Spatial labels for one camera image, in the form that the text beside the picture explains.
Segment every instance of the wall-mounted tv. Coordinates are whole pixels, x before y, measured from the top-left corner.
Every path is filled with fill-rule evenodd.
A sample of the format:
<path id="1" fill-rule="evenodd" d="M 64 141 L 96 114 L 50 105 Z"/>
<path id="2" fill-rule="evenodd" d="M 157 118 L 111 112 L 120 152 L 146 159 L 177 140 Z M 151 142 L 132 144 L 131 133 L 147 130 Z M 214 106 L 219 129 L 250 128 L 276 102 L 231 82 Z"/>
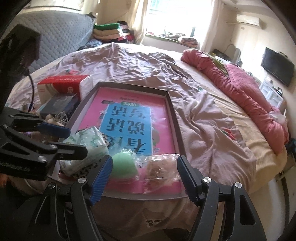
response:
<path id="1" fill-rule="evenodd" d="M 295 65 L 283 54 L 266 48 L 261 66 L 284 85 L 289 86 L 294 75 Z"/>

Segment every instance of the black box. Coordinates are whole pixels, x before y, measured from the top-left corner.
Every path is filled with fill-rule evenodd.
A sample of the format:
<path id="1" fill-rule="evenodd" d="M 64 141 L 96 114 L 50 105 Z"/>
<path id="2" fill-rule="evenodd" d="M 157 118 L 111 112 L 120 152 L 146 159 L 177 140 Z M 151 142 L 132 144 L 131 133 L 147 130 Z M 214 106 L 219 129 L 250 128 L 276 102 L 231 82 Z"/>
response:
<path id="1" fill-rule="evenodd" d="M 55 116 L 61 112 L 65 112 L 70 119 L 79 103 L 80 101 L 77 94 L 56 94 L 40 111 L 40 116 L 45 119 L 49 114 Z"/>

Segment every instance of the green folded cloth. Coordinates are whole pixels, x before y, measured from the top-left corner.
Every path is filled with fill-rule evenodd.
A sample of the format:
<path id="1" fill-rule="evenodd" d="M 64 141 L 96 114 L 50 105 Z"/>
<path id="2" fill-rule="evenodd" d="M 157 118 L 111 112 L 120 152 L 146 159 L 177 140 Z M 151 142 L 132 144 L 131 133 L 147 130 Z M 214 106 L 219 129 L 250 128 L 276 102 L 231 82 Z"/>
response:
<path id="1" fill-rule="evenodd" d="M 119 23 L 110 23 L 103 25 L 95 25 L 94 28 L 97 30 L 111 30 L 111 29 L 119 29 Z"/>

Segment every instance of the plastic bag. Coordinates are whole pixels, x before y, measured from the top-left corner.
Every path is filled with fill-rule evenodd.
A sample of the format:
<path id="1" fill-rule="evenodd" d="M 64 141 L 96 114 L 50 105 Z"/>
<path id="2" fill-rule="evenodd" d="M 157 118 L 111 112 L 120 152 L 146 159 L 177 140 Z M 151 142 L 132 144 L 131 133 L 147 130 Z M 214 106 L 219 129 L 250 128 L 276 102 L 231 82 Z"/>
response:
<path id="1" fill-rule="evenodd" d="M 275 111 L 271 111 L 268 114 L 271 118 L 274 119 L 274 121 L 281 124 L 283 126 L 283 128 L 285 128 L 285 130 L 288 132 L 288 125 L 287 125 L 288 121 L 284 115 L 282 115 L 281 113 L 275 112 Z"/>
<path id="2" fill-rule="evenodd" d="M 170 186 L 180 179 L 177 170 L 179 154 L 140 157 L 146 166 L 144 194 Z"/>
<path id="3" fill-rule="evenodd" d="M 59 161 L 64 174 L 69 177 L 109 154 L 103 135 L 95 126 L 71 135 L 63 142 L 67 144 L 83 145 L 88 151 L 86 158 L 82 161 Z"/>

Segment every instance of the clothes pile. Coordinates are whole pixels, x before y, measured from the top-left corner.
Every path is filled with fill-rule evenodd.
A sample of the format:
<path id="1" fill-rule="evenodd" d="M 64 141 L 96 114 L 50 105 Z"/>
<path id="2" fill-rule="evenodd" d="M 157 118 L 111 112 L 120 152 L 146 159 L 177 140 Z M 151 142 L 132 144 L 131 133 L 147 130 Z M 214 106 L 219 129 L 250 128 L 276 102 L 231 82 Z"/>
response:
<path id="1" fill-rule="evenodd" d="M 103 43 L 133 43 L 134 34 L 125 21 L 117 23 L 94 25 L 93 37 Z"/>
<path id="2" fill-rule="evenodd" d="M 199 47 L 200 47 L 199 42 L 193 37 L 182 36 L 182 37 L 178 38 L 178 41 L 181 44 L 183 44 L 183 45 L 185 45 L 187 47 L 190 47 L 190 48 L 199 49 Z"/>
<path id="3" fill-rule="evenodd" d="M 185 34 L 182 34 L 182 33 L 178 33 L 178 34 L 168 33 L 168 34 L 161 34 L 159 36 L 180 42 L 181 44 L 190 48 L 199 49 L 200 47 L 199 42 L 195 38 L 186 37 Z"/>
<path id="4" fill-rule="evenodd" d="M 78 50 L 95 48 L 99 47 L 100 45 L 102 45 L 102 41 L 97 39 L 91 39 L 85 45 L 82 45 Z"/>

